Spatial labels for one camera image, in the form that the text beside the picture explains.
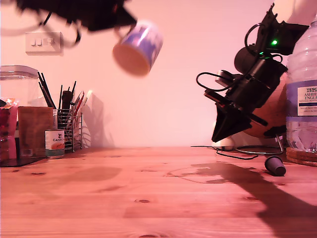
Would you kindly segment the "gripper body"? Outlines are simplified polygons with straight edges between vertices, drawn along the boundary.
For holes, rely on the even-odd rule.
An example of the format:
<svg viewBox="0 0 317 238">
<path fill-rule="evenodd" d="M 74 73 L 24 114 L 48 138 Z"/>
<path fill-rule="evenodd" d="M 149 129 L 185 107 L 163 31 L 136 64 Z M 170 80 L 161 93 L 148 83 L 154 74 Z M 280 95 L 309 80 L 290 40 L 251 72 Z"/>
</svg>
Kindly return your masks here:
<svg viewBox="0 0 317 238">
<path fill-rule="evenodd" d="M 215 90 L 206 89 L 205 96 L 215 101 L 225 112 L 236 110 L 245 115 L 251 122 L 266 126 L 268 122 L 254 114 L 254 110 L 262 107 L 271 95 L 271 87 L 253 77 L 242 80 L 235 79 L 228 86 L 225 96 Z"/>
</svg>

